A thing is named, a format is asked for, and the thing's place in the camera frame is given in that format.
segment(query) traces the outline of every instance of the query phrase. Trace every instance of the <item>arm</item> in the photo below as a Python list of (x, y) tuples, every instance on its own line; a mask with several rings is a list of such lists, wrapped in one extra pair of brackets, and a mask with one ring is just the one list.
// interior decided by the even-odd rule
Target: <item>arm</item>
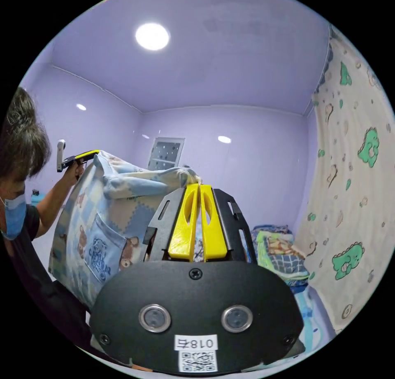
[(71, 188), (77, 182), (77, 175), (84, 172), (82, 165), (77, 163), (70, 166), (63, 177), (48, 192), (45, 198), (37, 204), (37, 211), (40, 216), (40, 224), (36, 238), (44, 235), (51, 228), (59, 211), (67, 198)]

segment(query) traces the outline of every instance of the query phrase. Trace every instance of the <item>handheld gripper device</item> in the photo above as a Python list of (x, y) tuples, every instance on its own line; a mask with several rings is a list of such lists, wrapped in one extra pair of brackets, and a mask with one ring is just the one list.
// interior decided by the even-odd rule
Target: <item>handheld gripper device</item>
[(58, 173), (63, 172), (63, 169), (68, 168), (74, 162), (77, 162), (79, 165), (85, 164), (86, 162), (92, 160), (96, 154), (100, 152), (100, 150), (91, 150), (87, 152), (83, 152), (82, 154), (71, 156), (63, 160), (63, 151), (66, 148), (66, 142), (63, 139), (58, 141), (58, 151), (56, 157), (56, 170)]
[[(200, 207), (204, 261), (194, 262)], [(92, 333), (109, 357), (195, 377), (305, 351), (294, 295), (257, 265), (232, 196), (210, 185), (175, 190), (162, 200), (142, 242), (140, 262), (110, 278), (91, 310)]]

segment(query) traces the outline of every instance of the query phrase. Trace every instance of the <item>printed number 0180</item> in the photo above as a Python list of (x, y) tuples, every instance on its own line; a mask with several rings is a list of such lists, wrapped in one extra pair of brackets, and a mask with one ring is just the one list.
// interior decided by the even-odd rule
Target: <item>printed number 0180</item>
[(218, 350), (217, 335), (175, 335), (174, 350), (178, 351), (198, 351), (198, 350)]

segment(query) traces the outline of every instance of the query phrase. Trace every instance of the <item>label sticker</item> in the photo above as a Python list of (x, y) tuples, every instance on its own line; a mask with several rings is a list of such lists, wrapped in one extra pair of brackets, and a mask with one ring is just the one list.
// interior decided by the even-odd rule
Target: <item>label sticker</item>
[(218, 350), (217, 335), (175, 335), (174, 350), (192, 352)]
[(217, 372), (215, 350), (179, 351), (178, 369), (180, 372)]

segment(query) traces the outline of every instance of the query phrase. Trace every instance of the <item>ceiling light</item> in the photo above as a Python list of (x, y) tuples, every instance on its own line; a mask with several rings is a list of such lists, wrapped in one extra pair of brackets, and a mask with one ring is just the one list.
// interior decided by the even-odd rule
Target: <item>ceiling light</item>
[(229, 143), (232, 141), (231, 138), (226, 137), (226, 136), (218, 136), (218, 140), (219, 140), (221, 143), (226, 143), (226, 144), (229, 144)]
[(146, 23), (137, 29), (136, 40), (143, 48), (158, 51), (168, 44), (169, 33), (157, 23)]

